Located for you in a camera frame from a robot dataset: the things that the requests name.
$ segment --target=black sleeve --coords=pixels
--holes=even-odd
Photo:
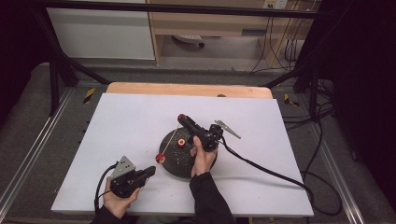
[[[115,217],[105,206],[99,210],[99,215],[96,215],[91,224],[126,224],[122,219]]]
[[[195,199],[195,218],[197,224],[235,223],[228,204],[221,196],[209,172],[202,175],[195,175],[190,181],[190,189]]]

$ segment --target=white tabletop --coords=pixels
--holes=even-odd
[[[51,210],[92,213],[103,171],[123,155],[137,170],[155,165],[161,141],[176,128],[181,113],[206,129],[215,119],[224,121],[242,136],[224,132],[228,146],[239,155],[302,182],[276,100],[105,93]],[[222,145],[211,173],[235,216],[313,216],[303,189],[238,160]],[[127,212],[191,216],[193,205],[189,181],[159,165]]]

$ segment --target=gray carpet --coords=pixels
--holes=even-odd
[[[232,71],[177,71],[162,69],[94,69],[100,75],[116,81],[133,82],[170,82],[195,84],[224,84],[256,86],[272,80],[278,74],[257,73],[249,75],[246,72]],[[283,116],[301,116],[304,111],[299,106],[285,105],[284,92],[290,98],[297,99],[292,94],[290,86],[293,79],[274,89],[274,97],[279,102]],[[96,89],[89,104],[84,105],[83,99],[89,87],[78,87],[74,90],[66,110],[53,130],[49,141],[43,148],[35,166],[26,179],[14,204],[7,214],[7,219],[16,217],[43,218],[49,220],[90,220],[92,216],[66,216],[52,213],[50,207],[56,197],[54,192],[62,185],[66,172],[78,150],[78,141],[83,138],[88,127],[87,121],[92,117],[94,109],[106,87]],[[49,74],[46,67],[37,67],[32,80],[26,88],[21,100],[14,107],[7,123],[0,131],[0,190],[4,191],[7,183],[17,171],[27,150],[35,141],[40,129],[45,123],[50,111]],[[396,223],[394,211],[364,164],[354,162],[337,120],[327,117],[323,120],[323,132],[326,141],[340,166],[346,182],[358,204],[367,223]],[[308,125],[289,132],[290,142],[300,169],[307,165],[317,145],[312,130]],[[311,171],[331,182],[323,161],[318,155]],[[333,211],[337,202],[328,187],[317,180],[308,177],[306,184],[316,194],[316,205],[324,210]],[[270,223],[268,217],[254,218],[254,223]],[[275,223],[305,223],[302,218],[276,218]],[[311,223],[348,223],[344,212],[335,217],[324,216],[315,211]]]

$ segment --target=floor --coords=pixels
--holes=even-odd
[[[123,60],[82,61],[103,77],[133,82],[257,86],[287,72],[287,69],[276,69],[251,73],[256,64],[258,66],[255,71],[267,69],[265,60],[259,61],[261,51],[255,39],[205,37],[204,41],[205,47],[200,49],[197,46],[180,43],[168,36],[165,39],[163,60],[160,65],[155,65],[154,62]],[[279,58],[279,60],[285,66],[288,64],[284,59]],[[21,100],[14,106],[7,122],[1,127],[0,158],[12,159],[2,159],[0,171],[2,194],[7,191],[10,180],[18,172],[20,164],[29,154],[31,146],[49,118],[48,74],[48,67],[45,65],[35,69]],[[78,87],[63,88],[70,92],[70,100],[62,115],[56,120],[51,135],[40,148],[40,154],[36,155],[35,163],[27,170],[29,175],[21,180],[21,188],[16,189],[18,194],[10,199],[13,203],[7,208],[7,216],[3,223],[89,223],[92,219],[92,216],[65,216],[50,211],[51,204],[56,197],[56,189],[62,185],[101,93],[106,91],[106,86],[92,83],[90,78],[82,74],[78,76],[81,79]],[[306,115],[304,99],[308,92],[295,94],[292,90],[294,81],[295,79],[291,78],[272,89],[285,120]],[[323,83],[323,86],[326,85],[331,85],[331,83]],[[96,88],[95,94],[90,103],[84,105],[82,101],[91,87]],[[291,103],[285,104],[285,93],[289,95]],[[320,103],[326,101],[325,97],[319,97]],[[315,137],[315,125],[306,124],[288,131],[290,143],[301,170],[308,164],[318,144],[318,139]],[[351,159],[348,143],[336,117],[327,116],[322,120],[322,126],[325,139],[322,144],[331,150],[364,218],[364,223],[396,223],[395,212],[389,207],[365,165]],[[310,170],[328,182],[332,182],[322,153],[318,154]],[[337,199],[329,187],[310,177],[306,179],[306,184],[311,186],[317,195],[317,207],[329,211],[337,209]],[[3,205],[4,199],[2,197],[0,205]],[[310,221],[311,223],[353,223],[344,210],[336,216],[325,216],[315,210],[315,216],[311,217]],[[304,218],[255,217],[253,223],[306,223],[306,220]]]

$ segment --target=hand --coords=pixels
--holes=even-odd
[[[193,140],[194,147],[191,149],[190,154],[192,157],[195,155],[197,155],[197,157],[195,158],[194,166],[192,166],[191,177],[209,172],[210,167],[218,154],[217,148],[210,152],[204,151],[201,140],[199,140],[197,136],[194,136]]]
[[[111,178],[108,177],[106,181],[106,194],[103,195],[103,201],[105,207],[110,211],[115,217],[122,219],[125,215],[126,209],[131,205],[132,202],[136,201],[137,195],[140,189],[136,189],[134,193],[129,198],[119,198],[110,190]]]

